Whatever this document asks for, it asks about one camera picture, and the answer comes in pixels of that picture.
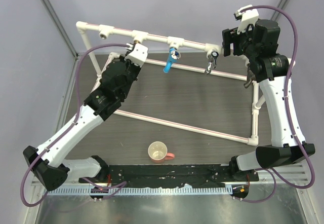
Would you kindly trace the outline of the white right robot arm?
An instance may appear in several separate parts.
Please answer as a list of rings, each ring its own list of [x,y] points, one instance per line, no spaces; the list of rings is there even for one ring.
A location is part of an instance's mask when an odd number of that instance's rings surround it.
[[[222,31],[224,55],[230,50],[249,60],[249,72],[265,98],[271,126],[271,144],[231,158],[229,176],[242,180],[247,171],[296,164],[315,154],[315,146],[307,143],[291,96],[289,60],[277,53],[280,27],[277,22],[259,19],[248,24],[244,32],[238,28]]]

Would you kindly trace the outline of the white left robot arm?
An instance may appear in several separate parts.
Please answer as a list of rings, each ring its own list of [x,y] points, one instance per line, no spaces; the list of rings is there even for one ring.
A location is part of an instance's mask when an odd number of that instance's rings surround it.
[[[55,135],[38,147],[28,146],[23,156],[28,169],[47,191],[53,191],[68,180],[104,182],[108,164],[99,156],[68,160],[68,153],[94,128],[106,121],[128,96],[146,57],[120,55],[111,60],[98,86],[78,106],[77,112]]]

